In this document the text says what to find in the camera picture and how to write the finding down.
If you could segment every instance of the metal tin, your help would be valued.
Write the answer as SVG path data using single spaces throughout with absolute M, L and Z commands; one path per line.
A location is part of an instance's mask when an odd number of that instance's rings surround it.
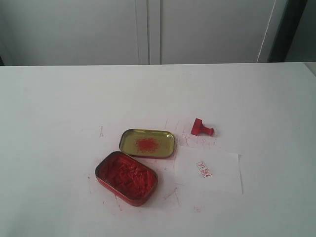
M 135 157 L 167 158 L 172 155 L 174 145 L 171 132 L 130 129 L 123 133 L 119 149 Z
M 133 206 L 144 204 L 156 190 L 156 172 L 123 152 L 112 152 L 95 169 L 100 184 Z

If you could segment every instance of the white table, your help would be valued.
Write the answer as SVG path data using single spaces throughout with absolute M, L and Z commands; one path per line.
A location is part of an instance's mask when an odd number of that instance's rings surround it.
M 315 236 L 316 78 L 302 63 L 2 67 L 0 111 L 2 237 Z M 179 186 L 178 203 L 160 196 L 170 176 L 133 207 L 97 183 L 125 130 L 181 145 L 195 118 L 216 137 L 190 146 L 240 154 L 242 195 Z

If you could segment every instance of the white paper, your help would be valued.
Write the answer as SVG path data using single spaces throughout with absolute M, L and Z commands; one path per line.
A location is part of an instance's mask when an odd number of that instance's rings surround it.
M 174 175 L 195 189 L 242 193 L 238 154 L 179 146 Z

